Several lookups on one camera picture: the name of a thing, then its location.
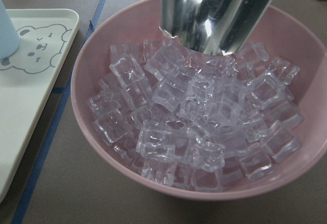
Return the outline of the steel ice scoop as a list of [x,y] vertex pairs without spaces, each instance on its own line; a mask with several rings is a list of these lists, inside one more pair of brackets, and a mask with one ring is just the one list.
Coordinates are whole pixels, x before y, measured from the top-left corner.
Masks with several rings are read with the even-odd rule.
[[208,55],[238,52],[272,0],[161,0],[160,29]]

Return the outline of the pile of clear ice cubes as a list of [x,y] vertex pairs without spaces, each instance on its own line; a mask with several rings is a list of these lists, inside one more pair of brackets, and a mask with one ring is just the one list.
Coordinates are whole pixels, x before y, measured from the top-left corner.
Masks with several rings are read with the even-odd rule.
[[263,43],[210,56],[169,39],[109,47],[86,104],[102,141],[132,171],[169,187],[220,192],[274,171],[301,147],[289,84],[300,68]]

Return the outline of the light blue plastic cup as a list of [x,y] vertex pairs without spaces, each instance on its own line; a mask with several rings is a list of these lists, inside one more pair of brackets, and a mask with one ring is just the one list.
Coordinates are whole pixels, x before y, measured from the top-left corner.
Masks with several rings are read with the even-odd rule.
[[18,33],[14,24],[1,1],[1,59],[11,56],[17,51],[20,45]]

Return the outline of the cream bear serving tray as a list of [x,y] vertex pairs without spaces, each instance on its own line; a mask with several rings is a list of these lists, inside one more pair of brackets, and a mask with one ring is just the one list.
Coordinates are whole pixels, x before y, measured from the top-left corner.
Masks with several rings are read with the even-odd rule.
[[1,60],[3,199],[79,29],[71,9],[9,9],[18,50]]

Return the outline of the pink bowl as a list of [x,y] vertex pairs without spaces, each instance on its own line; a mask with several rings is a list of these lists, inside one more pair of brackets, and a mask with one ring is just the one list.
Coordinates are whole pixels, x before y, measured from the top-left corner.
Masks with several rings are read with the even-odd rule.
[[129,6],[100,25],[82,47],[73,69],[71,99],[77,123],[93,149],[128,178],[153,190],[192,200],[232,200],[278,189],[310,170],[326,154],[326,47],[301,22],[270,6],[249,40],[263,42],[271,55],[279,55],[300,67],[290,85],[303,122],[295,133],[302,146],[270,175],[257,180],[243,179],[223,192],[205,193],[167,187],[132,172],[95,132],[86,99],[99,91],[98,80],[107,74],[109,46],[160,38],[160,0],[144,0]]

